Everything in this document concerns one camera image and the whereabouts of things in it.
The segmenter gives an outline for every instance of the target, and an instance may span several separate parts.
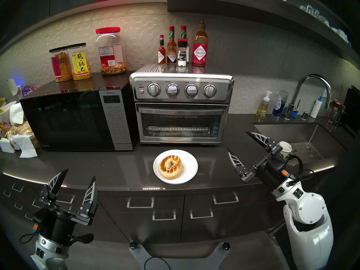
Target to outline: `kitchen wall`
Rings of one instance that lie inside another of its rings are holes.
[[[255,113],[266,90],[275,95],[285,89],[292,96],[302,76],[317,73],[333,88],[333,96],[342,97],[351,85],[360,88],[360,71],[318,44],[284,30],[260,23],[216,15],[168,13],[165,3],[120,5],[75,14],[49,23],[29,33],[0,55],[0,95],[11,97],[6,79],[17,85],[42,85],[53,80],[49,49],[87,43],[92,71],[100,68],[95,29],[121,28],[127,67],[136,70],[157,62],[159,35],[168,41],[168,26],[187,26],[190,50],[198,23],[205,19],[209,36],[207,66],[218,67],[235,78],[230,113]],[[318,80],[306,82],[298,96],[300,112],[311,111],[315,100],[324,93]]]

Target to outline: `snack jar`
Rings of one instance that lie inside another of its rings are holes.
[[[72,78],[67,48],[67,46],[63,46],[49,50],[56,82],[62,82]]]
[[[86,60],[86,43],[78,43],[68,46],[68,53],[71,59],[72,78],[82,80],[91,77],[90,63]]]
[[[120,42],[120,27],[106,27],[95,30],[99,48],[102,74],[119,74],[126,71],[125,52]]]

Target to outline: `chrome faucet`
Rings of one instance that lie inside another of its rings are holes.
[[[296,90],[295,90],[295,93],[288,105],[288,108],[284,114],[284,119],[286,120],[290,120],[290,115],[292,112],[296,112],[296,109],[295,109],[295,101],[296,101],[296,98],[297,98],[297,95],[299,94],[299,91],[300,91],[300,88],[301,88],[301,85],[308,79],[310,78],[316,78],[316,79],[319,79],[322,81],[322,83],[324,83],[325,85],[325,88],[326,88],[326,101],[325,101],[325,109],[329,109],[330,107],[330,103],[331,103],[331,87],[330,87],[330,84],[321,76],[321,75],[318,75],[318,74],[309,74],[307,76],[304,76],[300,81],[299,83],[297,84],[296,86]]]

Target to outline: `dark countertop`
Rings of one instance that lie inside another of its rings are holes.
[[[245,133],[259,132],[255,129],[254,122],[289,121],[282,118],[273,121],[270,115],[260,120],[253,114],[229,114],[223,142],[218,146],[138,143],[134,150],[129,152],[47,152],[37,149],[38,157],[35,158],[19,158],[20,151],[15,154],[0,152],[0,173],[32,182],[47,183],[57,173],[69,168],[63,182],[67,188],[86,189],[91,177],[95,175],[99,191],[126,193],[156,190],[159,195],[185,192],[191,194],[195,191],[198,194],[200,191],[214,192],[235,186],[239,186],[241,190],[265,187],[256,177],[247,183],[242,182],[230,164],[226,149],[229,147],[248,167],[258,162],[266,151]],[[300,119],[292,118],[290,122],[300,122]],[[342,127],[327,124],[323,117],[309,117],[305,123],[309,122],[321,124],[344,148],[351,146],[352,137]],[[185,150],[197,159],[197,174],[189,182],[169,185],[155,175],[152,169],[154,159],[158,154],[170,149]]]

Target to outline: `toasted bagel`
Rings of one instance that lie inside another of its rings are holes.
[[[166,179],[178,177],[183,170],[183,164],[178,156],[168,156],[159,163],[159,172]]]

